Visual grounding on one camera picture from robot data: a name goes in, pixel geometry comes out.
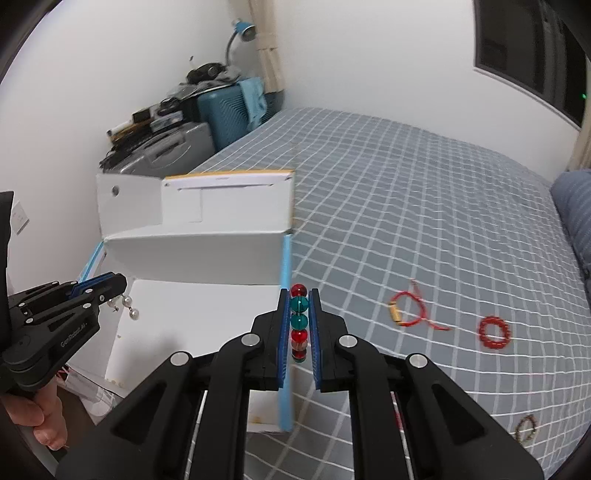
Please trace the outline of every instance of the pearl earring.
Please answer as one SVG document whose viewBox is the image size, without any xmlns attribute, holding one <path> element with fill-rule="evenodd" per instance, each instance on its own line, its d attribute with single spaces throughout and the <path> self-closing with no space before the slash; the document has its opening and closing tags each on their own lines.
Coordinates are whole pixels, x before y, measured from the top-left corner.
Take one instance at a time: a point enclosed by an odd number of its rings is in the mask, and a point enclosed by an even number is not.
<svg viewBox="0 0 591 480">
<path fill-rule="evenodd" d="M 111 307 L 112 309 L 114 309 L 113 310 L 114 312 L 118 312 L 119 311 L 119 307 L 117 306 L 117 303 L 116 303 L 118 298 L 119 297 L 115 297 L 114 299 L 107 300 L 107 305 L 109 307 Z"/>
<path fill-rule="evenodd" d="M 131 308 L 132 302 L 133 300 L 129 295 L 123 296 L 122 303 L 126 309 L 129 309 L 129 318 L 132 320 L 137 320 L 139 318 L 139 310 Z"/>
</svg>

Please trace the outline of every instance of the brown beaded bracelet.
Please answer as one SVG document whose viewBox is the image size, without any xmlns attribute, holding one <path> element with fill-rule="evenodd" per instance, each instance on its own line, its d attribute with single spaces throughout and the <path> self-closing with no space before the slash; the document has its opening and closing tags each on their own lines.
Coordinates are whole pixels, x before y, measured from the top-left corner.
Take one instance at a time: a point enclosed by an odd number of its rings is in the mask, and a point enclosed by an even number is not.
<svg viewBox="0 0 591 480">
<path fill-rule="evenodd" d="M 525 424 L 526 421 L 529 421 L 531 423 L 531 432 L 529 432 L 527 434 L 527 437 L 525 439 L 521 439 L 521 429 L 523 428 L 523 425 Z M 537 431 L 537 422 L 535 420 L 535 417 L 530 413 L 529 415 L 526 415 L 525 417 L 523 417 L 519 423 L 517 424 L 517 427 L 515 428 L 515 440 L 517 440 L 521 445 L 523 445 L 524 443 L 529 442 L 530 440 L 532 440 L 535 436 L 535 433 Z"/>
</svg>

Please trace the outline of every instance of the gray suitcase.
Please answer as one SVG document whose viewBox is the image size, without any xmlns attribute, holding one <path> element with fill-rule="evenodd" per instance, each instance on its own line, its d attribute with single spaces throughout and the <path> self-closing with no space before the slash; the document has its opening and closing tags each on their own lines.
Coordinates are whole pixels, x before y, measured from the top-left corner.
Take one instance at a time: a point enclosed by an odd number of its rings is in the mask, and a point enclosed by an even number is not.
<svg viewBox="0 0 591 480">
<path fill-rule="evenodd" d="M 189 122 L 150 138 L 107 172 L 160 178 L 183 175 L 215 152 L 209 125 Z"/>
</svg>

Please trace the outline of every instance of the human hand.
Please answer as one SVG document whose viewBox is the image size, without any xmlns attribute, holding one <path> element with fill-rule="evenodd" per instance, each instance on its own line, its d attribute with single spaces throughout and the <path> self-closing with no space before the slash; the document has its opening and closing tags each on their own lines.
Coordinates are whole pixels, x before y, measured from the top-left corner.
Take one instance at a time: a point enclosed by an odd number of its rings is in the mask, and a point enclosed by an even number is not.
<svg viewBox="0 0 591 480">
<path fill-rule="evenodd" d="M 33 435 L 42 445 L 59 450 L 66 444 L 68 432 L 66 421 L 61 414 L 61 400 L 57 396 L 55 378 L 38 390 L 33 400 L 3 394 L 0 395 L 0 402 L 13 423 L 34 427 Z"/>
</svg>

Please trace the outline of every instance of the white cardboard box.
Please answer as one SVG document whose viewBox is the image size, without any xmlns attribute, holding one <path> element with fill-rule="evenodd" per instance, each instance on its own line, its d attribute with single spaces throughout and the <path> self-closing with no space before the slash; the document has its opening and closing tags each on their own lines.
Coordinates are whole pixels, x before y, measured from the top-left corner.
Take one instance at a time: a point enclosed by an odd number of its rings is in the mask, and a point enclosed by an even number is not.
<svg viewBox="0 0 591 480">
<path fill-rule="evenodd" d="M 70 367 L 124 397 L 172 353 L 217 351 L 275 310 L 290 288 L 293 177 L 97 175 L 104 240 L 80 281 L 122 273 L 139 318 L 104 304 L 100 331 Z M 279 392 L 251 392 L 249 431 L 291 430 L 289 376 Z"/>
</svg>

